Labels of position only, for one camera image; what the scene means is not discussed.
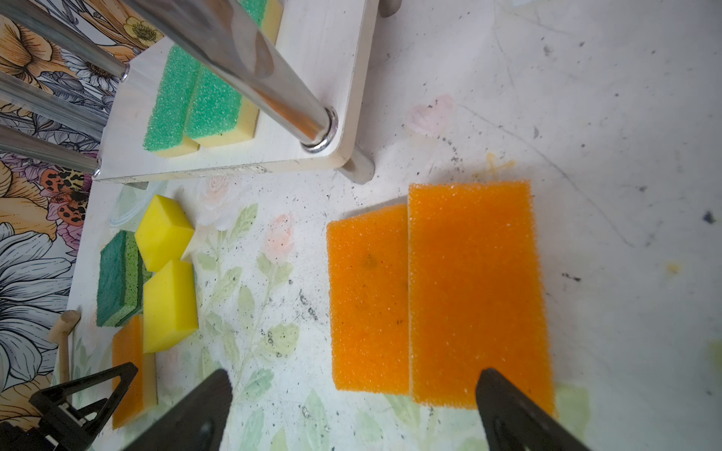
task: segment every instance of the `painted table surface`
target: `painted table surface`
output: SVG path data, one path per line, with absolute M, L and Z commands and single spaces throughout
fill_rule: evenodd
M 375 30 L 357 137 L 373 181 L 169 184 L 197 226 L 200 330 L 157 355 L 160 407 L 95 448 L 121 448 L 224 367 L 224 450 L 485 449 L 473 411 L 334 389 L 325 231 L 410 183 L 528 178 L 562 421 L 595 450 L 718 449 L 721 14 L 687 0 L 405 1 Z M 110 366 L 115 329 L 93 318 L 119 190 L 90 197 L 74 376 Z

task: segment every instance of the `orange scouring pad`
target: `orange scouring pad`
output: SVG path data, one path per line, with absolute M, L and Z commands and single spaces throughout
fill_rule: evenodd
M 338 390 L 409 394 L 407 230 L 406 205 L 329 224 Z
M 548 413 L 554 387 L 528 182 L 409 189 L 411 394 L 476 408 L 498 369 Z
M 143 354 L 143 318 L 133 316 L 113 337 L 113 366 L 126 362 L 138 367 L 123 400 L 113 412 L 113 429 L 125 426 L 158 404 L 155 384 L 155 354 Z M 119 378 L 113 379 L 113 389 Z

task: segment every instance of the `black paint speck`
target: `black paint speck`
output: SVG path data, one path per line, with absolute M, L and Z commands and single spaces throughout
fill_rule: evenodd
M 715 219 L 715 217 L 712 215 L 712 211 L 709 210 L 707 210 L 705 216 L 702 216 L 702 219 L 709 224 L 714 224 L 715 222 L 717 222 L 717 219 Z
M 580 277 L 574 277 L 570 276 L 569 273 L 562 273 L 562 277 L 566 277 L 567 279 L 572 279 L 575 282 L 581 282 L 582 279 Z

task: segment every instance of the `metal pole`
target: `metal pole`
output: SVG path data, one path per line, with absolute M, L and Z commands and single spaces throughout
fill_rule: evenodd
M 125 78 L 128 66 L 95 45 L 90 39 L 71 30 L 63 22 L 28 0 L 0 0 L 0 14 L 30 28 L 75 56 L 118 77 Z
M 52 144 L 13 128 L 0 126 L 0 151 L 43 160 L 52 165 L 93 174 L 98 168 L 95 158 Z
M 331 113 L 281 57 L 238 0 L 127 0 L 193 57 L 319 152 Z
M 98 141 L 107 118 L 55 97 L 42 89 L 0 71 L 0 97 L 55 122 L 87 133 Z

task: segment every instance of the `wooden mallet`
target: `wooden mallet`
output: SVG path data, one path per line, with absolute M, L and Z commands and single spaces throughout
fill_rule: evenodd
M 72 332 L 78 321 L 80 321 L 80 312 L 66 310 L 48 332 L 48 341 L 58 344 L 58 381 L 61 384 L 70 381 L 68 334 Z

